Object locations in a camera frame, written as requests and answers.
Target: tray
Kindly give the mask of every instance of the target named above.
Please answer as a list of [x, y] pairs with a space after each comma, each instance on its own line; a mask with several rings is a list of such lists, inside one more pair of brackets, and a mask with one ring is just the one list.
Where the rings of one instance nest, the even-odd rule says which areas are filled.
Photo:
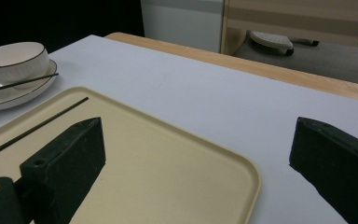
[[0, 176], [70, 125], [103, 121], [106, 165], [71, 223], [247, 223], [261, 178], [251, 161], [86, 88], [59, 93], [0, 128], [0, 145], [88, 96], [0, 152]]

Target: chopstick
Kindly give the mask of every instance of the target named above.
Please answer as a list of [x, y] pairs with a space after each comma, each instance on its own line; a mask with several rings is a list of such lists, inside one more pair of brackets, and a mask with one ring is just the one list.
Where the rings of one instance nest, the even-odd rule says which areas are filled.
[[57, 75], [58, 75], [58, 73], [54, 73], [54, 74], [48, 75], [48, 76], [42, 76], [42, 77], [31, 78], [31, 79], [28, 79], [28, 80], [24, 80], [24, 81], [20, 81], [20, 82], [8, 84], [8, 85], [5, 85], [5, 86], [1, 86], [1, 87], [0, 87], [0, 90], [4, 90], [4, 89], [11, 88], [11, 87], [15, 87], [15, 86], [20, 86], [20, 85], [25, 84], [25, 83], [34, 82], [34, 81], [37, 81], [37, 80], [40, 80], [40, 79], [45, 79], [45, 78], [48, 78], [48, 77], [55, 77], [55, 76], [57, 76]]
[[27, 136], [30, 133], [33, 133], [34, 131], [38, 130], [39, 128], [45, 126], [46, 124], [50, 123], [51, 121], [55, 120], [56, 118], [58, 118], [59, 116], [65, 114], [66, 112], [70, 111], [71, 109], [77, 107], [78, 105], [83, 104], [83, 102], [87, 101], [89, 99], [89, 97], [85, 97], [82, 100], [76, 102], [73, 105], [70, 105], [68, 107], [66, 107], [64, 110], [62, 110], [61, 112], [57, 113], [56, 115], [50, 117], [49, 119], [46, 119], [45, 121], [37, 124], [36, 126], [34, 126], [33, 128], [31, 128], [30, 130], [26, 131], [25, 133], [22, 133], [20, 135], [18, 135], [17, 137], [9, 140], [8, 142], [4, 143], [2, 146], [0, 146], [0, 151], [4, 150], [5, 148], [13, 145], [14, 143], [20, 141], [23, 137]]

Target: white plate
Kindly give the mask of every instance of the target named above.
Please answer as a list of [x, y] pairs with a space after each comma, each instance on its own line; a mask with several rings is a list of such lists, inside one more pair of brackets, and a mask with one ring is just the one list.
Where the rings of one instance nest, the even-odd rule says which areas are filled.
[[[57, 64], [50, 60], [50, 65], [46, 75], [54, 74], [57, 71]], [[40, 93], [45, 91], [55, 80], [56, 77], [50, 77], [48, 80], [27, 88], [16, 89], [8, 88], [0, 91], [0, 110], [7, 109], [16, 105], [23, 104], [34, 99]]]

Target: gray floor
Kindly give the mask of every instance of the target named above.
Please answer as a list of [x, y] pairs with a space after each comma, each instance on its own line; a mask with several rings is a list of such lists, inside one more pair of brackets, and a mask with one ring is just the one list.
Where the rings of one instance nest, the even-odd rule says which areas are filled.
[[254, 45], [249, 37], [233, 56], [358, 83], [358, 48], [324, 42], [313, 47], [309, 40], [290, 40], [295, 47], [292, 56], [285, 56], [282, 49]]

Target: black chopstick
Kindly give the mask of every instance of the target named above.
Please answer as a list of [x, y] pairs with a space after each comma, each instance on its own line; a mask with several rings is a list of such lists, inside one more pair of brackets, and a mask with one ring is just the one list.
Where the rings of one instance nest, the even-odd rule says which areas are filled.
[[40, 80], [40, 79], [45, 79], [45, 78], [48, 78], [48, 77], [55, 77], [55, 76], [57, 76], [57, 75], [58, 75], [58, 73], [54, 73], [54, 74], [51, 74], [51, 75], [48, 75], [48, 76], [42, 76], [42, 77], [31, 78], [31, 79], [28, 79], [28, 80], [24, 80], [24, 81], [20, 81], [20, 82], [8, 84], [8, 85], [5, 85], [5, 86], [1, 86], [1, 87], [0, 87], [0, 90], [7, 89], [7, 88], [11, 88], [11, 87], [15, 87], [15, 86], [20, 86], [20, 85], [25, 84], [25, 83], [34, 82], [34, 81], [37, 81], [37, 80]]
[[19, 140], [21, 140], [23, 137], [27, 136], [30, 133], [33, 133], [34, 131], [38, 130], [39, 128], [45, 126], [46, 124], [48, 124], [49, 122], [53, 121], [54, 119], [58, 118], [59, 116], [65, 114], [66, 112], [70, 111], [71, 109], [77, 107], [78, 105], [81, 105], [83, 102], [87, 101], [89, 99], [89, 97], [85, 97], [82, 100], [78, 101], [77, 103], [65, 108], [63, 111], [61, 111], [60, 113], [50, 117], [49, 119], [46, 119], [45, 121], [39, 123], [38, 125], [34, 126], [33, 128], [31, 128], [30, 130], [26, 131], [25, 133], [22, 133], [20, 135], [18, 135], [17, 137], [9, 140], [8, 142], [4, 143], [2, 146], [0, 146], [0, 151], [2, 151], [3, 149], [13, 145], [14, 143], [18, 142]]

